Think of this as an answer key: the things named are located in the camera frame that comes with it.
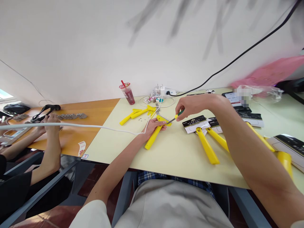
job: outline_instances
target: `hand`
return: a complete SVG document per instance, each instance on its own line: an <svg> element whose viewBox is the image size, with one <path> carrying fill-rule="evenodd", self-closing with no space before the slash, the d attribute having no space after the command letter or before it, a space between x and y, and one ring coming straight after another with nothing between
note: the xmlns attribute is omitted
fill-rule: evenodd
<svg viewBox="0 0 304 228"><path fill-rule="evenodd" d="M37 127L36 132L40 135L43 135L44 133L46 133L45 127Z"/></svg>
<svg viewBox="0 0 304 228"><path fill-rule="evenodd" d="M184 110L182 114L178 116L176 121L181 121L187 118L189 115L199 113L205 109L212 111L212 108L218 107L219 103L229 103L229 100L219 94L201 94L194 96L186 96L178 101L175 108L175 113L178 114L181 110Z"/></svg>
<svg viewBox="0 0 304 228"><path fill-rule="evenodd" d="M161 130L166 130L167 126L165 126L165 124L166 124L166 121L158 121L157 118L151 119L151 120L149 120L147 129L146 129L146 133L140 134L140 136L142 136L145 141L148 141L157 126L163 125Z"/></svg>
<svg viewBox="0 0 304 228"><path fill-rule="evenodd" d="M45 123L60 123L56 114L50 114L45 116L44 118ZM45 130L48 134L58 133L60 126L45 126Z"/></svg>

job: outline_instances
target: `yellow tool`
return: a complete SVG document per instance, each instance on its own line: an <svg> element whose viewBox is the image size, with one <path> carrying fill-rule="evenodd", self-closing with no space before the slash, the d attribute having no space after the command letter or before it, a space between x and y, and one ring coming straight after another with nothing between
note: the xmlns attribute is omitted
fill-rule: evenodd
<svg viewBox="0 0 304 228"><path fill-rule="evenodd" d="M119 124L124 125L131 118L131 116L133 114L135 114L137 112L140 112L140 111L142 111L142 110L141 109L133 109L133 112L130 115L128 115L125 119L123 119Z"/></svg>
<svg viewBox="0 0 304 228"><path fill-rule="evenodd" d="M251 128L251 130L259 137L259 139L270 149L272 152L275 152L275 149L259 134L256 130L251 126L250 123L246 122L246 124Z"/></svg>
<svg viewBox="0 0 304 228"><path fill-rule="evenodd" d="M165 119L164 117L160 116L160 115L157 115L156 118L158 119L158 121L166 121L168 123L168 120ZM162 126L157 126L155 131L153 132L153 134L151 135L151 137L149 138L147 144L145 145L145 148L147 150L150 150L151 146L153 145L158 133L161 131L161 128L163 127Z"/></svg>
<svg viewBox="0 0 304 228"><path fill-rule="evenodd" d="M204 133L202 132L202 129L200 127L197 127L196 132L199 136L200 141L203 144L203 148L204 148L204 150L205 150L205 152L206 152L206 154L209 158L210 163L213 164L213 165L219 164L220 162L218 160L218 157L215 155L212 147L208 143L206 137L204 136Z"/></svg>
<svg viewBox="0 0 304 228"><path fill-rule="evenodd" d="M292 170L291 170L291 155L286 152L279 151L277 158L280 161L280 163L283 165L283 167L286 169L286 171L288 172L288 174L290 175L290 177L292 179L293 177L292 177Z"/></svg>
<svg viewBox="0 0 304 228"><path fill-rule="evenodd" d="M227 142L221 136L219 136L212 128L206 128L208 133L225 149L229 152Z"/></svg>
<svg viewBox="0 0 304 228"><path fill-rule="evenodd" d="M155 111L156 111L156 108L155 108L155 107L151 107L150 105L147 105L147 108L146 108L146 109L141 110L141 111L139 111L139 112L137 112L137 113L132 114L132 115L131 115L131 118L134 119L134 118L136 118L136 117L138 117L138 116L144 114L145 112L148 112L148 115L150 115L150 114L152 114L152 113L155 112Z"/></svg>

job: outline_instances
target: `black cable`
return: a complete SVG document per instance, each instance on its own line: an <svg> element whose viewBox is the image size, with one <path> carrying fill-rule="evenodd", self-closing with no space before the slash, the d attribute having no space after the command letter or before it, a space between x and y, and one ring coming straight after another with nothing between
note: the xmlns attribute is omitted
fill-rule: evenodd
<svg viewBox="0 0 304 228"><path fill-rule="evenodd" d="M257 43L255 43L254 45L252 45L250 48L248 48L246 51L244 51L242 54L240 54L237 58L235 58L231 63L229 63L227 66L225 66L223 69L219 70L218 72L214 73L213 75L211 75L203 84L201 84L200 86L189 90L188 92L179 94L179 95L171 95L172 97L179 97L182 95L185 95L193 90L196 90L200 87L202 87L204 84L206 84L214 75L222 72L224 69L226 69L227 67L229 67L231 64L233 64L236 60L238 60L240 57L242 57L244 54L246 54L248 51L250 51L252 48L254 48L256 45L258 45L259 43L261 43L262 41L264 41L265 39L267 39L268 37L270 37L272 34L274 34L277 30L279 30L283 25L286 24L286 22L290 19L291 15L294 13L294 11L297 9L297 7L299 6L300 2L302 0L297 0L297 2L295 3L295 5L293 6L293 8L291 9L291 11L289 12L289 14L287 15L286 19L282 22L282 24L280 24L275 30L273 30L271 33L269 33L267 36L265 36L264 38L262 38L261 40L259 40Z"/></svg>

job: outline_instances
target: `window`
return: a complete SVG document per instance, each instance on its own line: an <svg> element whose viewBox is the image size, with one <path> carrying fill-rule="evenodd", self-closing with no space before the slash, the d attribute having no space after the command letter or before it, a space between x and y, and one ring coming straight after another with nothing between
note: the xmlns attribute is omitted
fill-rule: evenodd
<svg viewBox="0 0 304 228"><path fill-rule="evenodd" d="M10 100L14 100L15 98L8 94L7 92L3 91L2 89L0 89L0 102L2 101L10 101Z"/></svg>

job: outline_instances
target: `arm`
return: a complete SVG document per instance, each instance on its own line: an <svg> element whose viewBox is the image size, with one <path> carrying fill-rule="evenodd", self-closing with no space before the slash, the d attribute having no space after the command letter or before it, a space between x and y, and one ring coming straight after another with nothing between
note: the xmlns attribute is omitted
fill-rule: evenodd
<svg viewBox="0 0 304 228"><path fill-rule="evenodd" d="M44 127L38 127L32 134L6 148L1 153L7 161L15 158L20 152L45 133Z"/></svg>
<svg viewBox="0 0 304 228"><path fill-rule="evenodd" d="M127 172L139 149L150 138L155 128L165 123L165 121L157 122L156 118L149 121L146 133L137 135L135 139L133 139L133 141L106 168L98 182L91 190L84 205L93 200L102 200L107 204L109 195Z"/></svg>
<svg viewBox="0 0 304 228"><path fill-rule="evenodd" d="M244 179L279 227L290 227L304 219L304 196L274 154L259 140L233 109L218 94L181 98L176 113L180 121L209 109L217 118L230 154Z"/></svg>
<svg viewBox="0 0 304 228"><path fill-rule="evenodd" d="M56 114L46 116L44 121L46 123L60 123ZM47 132L47 149L44 152L41 165L32 171L31 185L55 173L60 168L59 126L46 126L45 129Z"/></svg>

